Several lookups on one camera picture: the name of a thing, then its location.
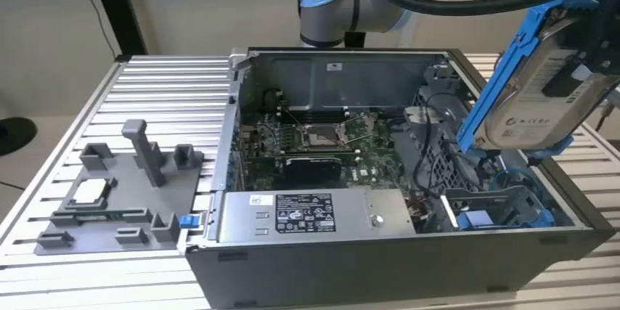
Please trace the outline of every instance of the aluminum extrusion table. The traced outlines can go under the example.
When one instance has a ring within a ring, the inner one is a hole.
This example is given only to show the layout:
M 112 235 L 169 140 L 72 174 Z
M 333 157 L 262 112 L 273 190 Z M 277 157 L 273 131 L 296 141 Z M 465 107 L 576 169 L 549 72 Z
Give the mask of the aluminum extrusion table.
M 496 57 L 468 55 L 485 78 Z M 80 171 L 84 145 L 106 142 L 113 152 L 132 151 L 120 134 L 128 118 L 146 120 L 162 150 L 192 143 L 204 152 L 193 210 L 208 207 L 226 91 L 228 57 L 142 56 L 114 64 L 0 225 L 0 309 L 209 308 L 178 251 L 36 256 L 33 239 Z M 618 231 L 584 259 L 556 263 L 516 293 L 334 309 L 620 309 L 620 153 L 582 125 L 554 159 Z

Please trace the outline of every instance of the blue latch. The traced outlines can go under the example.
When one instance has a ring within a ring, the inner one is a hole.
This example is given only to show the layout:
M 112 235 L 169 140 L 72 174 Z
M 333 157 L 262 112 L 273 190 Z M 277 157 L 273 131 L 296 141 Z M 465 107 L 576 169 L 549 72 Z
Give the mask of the blue latch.
M 192 214 L 186 214 L 181 216 L 178 221 L 178 227 L 181 229 L 194 229 L 200 226 L 200 216 L 194 216 Z

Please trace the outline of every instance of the label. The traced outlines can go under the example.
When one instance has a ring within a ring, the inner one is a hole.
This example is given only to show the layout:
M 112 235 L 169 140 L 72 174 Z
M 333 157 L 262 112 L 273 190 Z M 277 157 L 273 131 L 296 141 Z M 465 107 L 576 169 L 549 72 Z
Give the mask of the label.
M 274 229 L 280 234 L 336 231 L 330 194 L 276 195 L 274 209 Z
M 249 205 L 250 206 L 272 206 L 273 205 L 273 195 L 250 195 L 249 196 Z
M 517 146 L 544 141 L 565 116 L 566 105 L 570 105 L 589 88 L 592 81 L 585 81 L 566 97 L 549 98 L 541 92 L 564 67 L 566 57 L 574 52 L 576 50 L 557 49 L 545 57 L 544 64 L 509 105 L 510 113 L 501 116 L 501 122 L 492 131 L 492 137 L 500 144 Z
M 341 70 L 341 63 L 328 63 L 328 72 Z

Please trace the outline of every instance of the small circuit board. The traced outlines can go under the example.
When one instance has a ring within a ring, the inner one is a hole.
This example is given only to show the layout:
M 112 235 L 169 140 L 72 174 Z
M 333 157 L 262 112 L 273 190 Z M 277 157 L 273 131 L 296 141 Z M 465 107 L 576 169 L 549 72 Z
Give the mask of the small circuit board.
M 380 113 L 348 113 L 341 123 L 308 124 L 280 123 L 268 115 L 241 127 L 241 137 L 250 190 L 409 186 Z

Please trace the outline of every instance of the black stand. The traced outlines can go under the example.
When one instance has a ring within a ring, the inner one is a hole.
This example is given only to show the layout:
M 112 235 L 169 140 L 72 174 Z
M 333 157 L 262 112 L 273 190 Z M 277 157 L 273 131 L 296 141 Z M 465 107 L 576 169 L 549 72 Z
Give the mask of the black stand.
M 37 134 L 37 126 L 30 119 L 6 118 L 0 120 L 0 155 L 21 149 Z

